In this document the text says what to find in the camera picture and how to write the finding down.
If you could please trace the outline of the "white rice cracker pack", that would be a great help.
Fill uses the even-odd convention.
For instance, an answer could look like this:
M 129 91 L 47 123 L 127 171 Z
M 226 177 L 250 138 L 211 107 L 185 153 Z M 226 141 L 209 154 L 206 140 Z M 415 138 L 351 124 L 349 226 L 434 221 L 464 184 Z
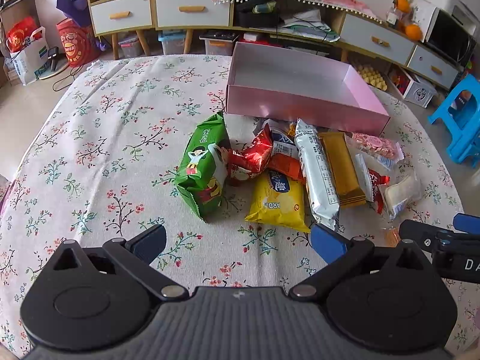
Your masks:
M 422 184 L 414 170 L 398 183 L 381 187 L 383 202 L 390 219 L 395 219 L 410 204 L 422 198 Z

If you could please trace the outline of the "orange white snack packet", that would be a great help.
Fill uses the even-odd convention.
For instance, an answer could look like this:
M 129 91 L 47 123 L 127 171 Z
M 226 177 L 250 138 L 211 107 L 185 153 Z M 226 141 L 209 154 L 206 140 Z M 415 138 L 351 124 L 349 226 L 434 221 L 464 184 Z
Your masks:
M 306 183 L 298 159 L 285 154 L 274 154 L 268 162 L 268 168 L 288 176 L 292 180 Z

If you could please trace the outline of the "small red candy packet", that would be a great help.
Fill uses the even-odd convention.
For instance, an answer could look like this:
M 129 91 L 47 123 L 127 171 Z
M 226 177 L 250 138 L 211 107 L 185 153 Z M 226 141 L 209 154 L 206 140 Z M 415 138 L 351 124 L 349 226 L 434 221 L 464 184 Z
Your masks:
M 384 207 L 383 196 L 380 187 L 389 185 L 390 177 L 388 175 L 381 175 L 373 169 L 369 169 L 368 174 L 372 184 L 373 202 L 376 204 L 377 213 L 380 214 L 383 212 Z

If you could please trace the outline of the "red lantern bag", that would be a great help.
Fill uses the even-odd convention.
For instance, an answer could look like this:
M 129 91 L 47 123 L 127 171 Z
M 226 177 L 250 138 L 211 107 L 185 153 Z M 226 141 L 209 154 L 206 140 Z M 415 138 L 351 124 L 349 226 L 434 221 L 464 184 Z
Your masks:
M 56 24 L 56 28 L 71 68 L 90 63 L 100 55 L 91 24 L 80 27 L 73 19 L 66 18 Z

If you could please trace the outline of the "green snack bag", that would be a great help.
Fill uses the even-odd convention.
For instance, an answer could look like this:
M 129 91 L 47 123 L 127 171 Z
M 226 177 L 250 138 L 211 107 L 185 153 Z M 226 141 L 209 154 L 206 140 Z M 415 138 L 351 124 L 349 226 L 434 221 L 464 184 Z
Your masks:
M 185 147 L 174 184 L 186 205 L 202 220 L 221 204 L 229 150 L 222 112 L 198 124 Z

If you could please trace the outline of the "blue plastic stool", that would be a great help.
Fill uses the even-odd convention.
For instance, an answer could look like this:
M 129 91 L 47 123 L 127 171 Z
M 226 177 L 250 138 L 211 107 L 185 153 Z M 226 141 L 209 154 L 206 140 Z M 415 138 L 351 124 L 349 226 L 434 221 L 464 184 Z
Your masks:
M 427 119 L 431 125 L 440 119 L 447 128 L 446 151 L 454 163 L 470 159 L 472 167 L 479 165 L 479 81 L 473 75 L 466 75 Z

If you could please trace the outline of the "silver long cracker pack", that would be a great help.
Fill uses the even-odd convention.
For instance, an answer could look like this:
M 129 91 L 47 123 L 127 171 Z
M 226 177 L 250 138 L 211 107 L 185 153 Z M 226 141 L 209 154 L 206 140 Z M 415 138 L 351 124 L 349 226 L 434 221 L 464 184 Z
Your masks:
M 297 119 L 295 145 L 306 180 L 311 214 L 319 225 L 335 232 L 339 199 L 316 128 Z

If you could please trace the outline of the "gold wafer pack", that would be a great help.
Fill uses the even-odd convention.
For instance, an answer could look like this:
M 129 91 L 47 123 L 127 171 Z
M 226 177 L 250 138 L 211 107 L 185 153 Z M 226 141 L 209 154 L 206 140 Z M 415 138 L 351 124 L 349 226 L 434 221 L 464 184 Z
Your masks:
M 331 170 L 334 187 L 341 207 L 360 206 L 366 196 L 360 188 L 352 158 L 343 133 L 319 133 L 320 141 Z

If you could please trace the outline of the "wooden TV cabinet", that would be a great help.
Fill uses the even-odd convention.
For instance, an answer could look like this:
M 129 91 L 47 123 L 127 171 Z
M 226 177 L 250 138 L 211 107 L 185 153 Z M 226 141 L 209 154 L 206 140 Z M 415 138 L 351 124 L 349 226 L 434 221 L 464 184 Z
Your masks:
M 358 53 L 393 63 L 406 72 L 449 89 L 461 69 L 421 41 L 404 34 L 408 24 L 377 22 L 345 10 L 296 0 L 87 0 L 94 33 L 116 36 L 145 29 L 187 34 L 200 29 L 266 33 L 275 40 L 331 44 L 343 57 Z

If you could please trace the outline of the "yellow chip bag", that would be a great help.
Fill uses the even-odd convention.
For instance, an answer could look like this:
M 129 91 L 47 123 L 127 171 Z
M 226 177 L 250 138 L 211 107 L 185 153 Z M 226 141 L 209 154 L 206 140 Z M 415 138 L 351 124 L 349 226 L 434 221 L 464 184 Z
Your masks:
M 304 186 L 281 172 L 267 169 L 256 178 L 245 220 L 309 233 Z

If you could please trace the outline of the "red snack bag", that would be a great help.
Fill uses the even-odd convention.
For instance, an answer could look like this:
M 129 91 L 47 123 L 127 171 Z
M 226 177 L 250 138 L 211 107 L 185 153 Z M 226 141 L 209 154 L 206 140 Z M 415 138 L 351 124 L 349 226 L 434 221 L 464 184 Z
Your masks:
M 270 127 L 266 124 L 244 150 L 230 150 L 228 182 L 237 186 L 259 176 L 269 164 L 272 147 Z

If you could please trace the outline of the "blue white snack packet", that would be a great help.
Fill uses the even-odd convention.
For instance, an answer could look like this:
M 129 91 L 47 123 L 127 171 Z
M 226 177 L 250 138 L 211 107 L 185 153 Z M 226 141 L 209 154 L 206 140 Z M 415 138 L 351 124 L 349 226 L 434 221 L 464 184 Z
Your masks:
M 299 159 L 298 149 L 287 134 L 287 126 L 284 123 L 274 119 L 266 119 L 262 126 L 268 125 L 272 138 L 272 155 L 286 155 L 291 158 Z

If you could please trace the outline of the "orange fruit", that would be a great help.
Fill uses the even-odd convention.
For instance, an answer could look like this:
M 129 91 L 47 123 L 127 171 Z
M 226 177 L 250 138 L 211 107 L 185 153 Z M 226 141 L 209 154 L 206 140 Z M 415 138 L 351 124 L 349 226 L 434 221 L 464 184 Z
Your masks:
M 417 24 L 405 25 L 403 31 L 406 37 L 411 41 L 421 41 L 423 39 L 422 30 Z
M 409 0 L 393 0 L 393 3 L 395 9 L 403 14 L 408 14 L 411 11 Z

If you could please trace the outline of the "pink cardboard box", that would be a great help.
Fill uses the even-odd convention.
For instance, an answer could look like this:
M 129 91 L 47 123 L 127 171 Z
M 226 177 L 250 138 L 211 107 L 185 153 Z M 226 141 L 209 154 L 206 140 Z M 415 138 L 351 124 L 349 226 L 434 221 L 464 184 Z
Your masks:
M 225 110 L 380 135 L 390 116 L 351 65 L 302 51 L 239 42 L 233 50 Z

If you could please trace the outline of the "yellow egg tray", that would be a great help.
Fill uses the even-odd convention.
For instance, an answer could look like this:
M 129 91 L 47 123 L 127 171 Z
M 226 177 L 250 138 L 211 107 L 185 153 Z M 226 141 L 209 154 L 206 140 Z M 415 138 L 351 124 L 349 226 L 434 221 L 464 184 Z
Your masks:
M 384 92 L 387 91 L 386 81 L 378 70 L 368 64 L 354 63 L 353 66 L 367 85 Z

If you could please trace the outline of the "pink round cookie pack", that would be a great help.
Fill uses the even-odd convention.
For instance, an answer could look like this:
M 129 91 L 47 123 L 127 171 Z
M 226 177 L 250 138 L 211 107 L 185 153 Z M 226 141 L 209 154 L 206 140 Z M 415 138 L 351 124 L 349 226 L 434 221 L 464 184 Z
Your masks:
M 373 156 L 389 170 L 404 160 L 404 153 L 397 141 L 364 133 L 352 133 L 351 141 L 357 149 Z

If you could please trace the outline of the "microwave oven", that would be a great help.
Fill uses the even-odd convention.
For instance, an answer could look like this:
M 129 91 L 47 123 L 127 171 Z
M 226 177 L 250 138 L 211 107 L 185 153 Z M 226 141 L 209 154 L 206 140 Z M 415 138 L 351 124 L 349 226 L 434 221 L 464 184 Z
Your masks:
M 435 8 L 423 43 L 458 67 L 466 68 L 477 43 L 448 13 Z

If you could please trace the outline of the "white monkey biscuit pack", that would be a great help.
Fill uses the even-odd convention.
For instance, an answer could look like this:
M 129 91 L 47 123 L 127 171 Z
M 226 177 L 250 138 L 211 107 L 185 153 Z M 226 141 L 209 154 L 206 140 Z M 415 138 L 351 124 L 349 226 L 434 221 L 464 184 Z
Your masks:
M 359 186 L 364 192 L 366 201 L 372 203 L 374 201 L 374 186 L 364 156 L 356 154 L 353 163 Z

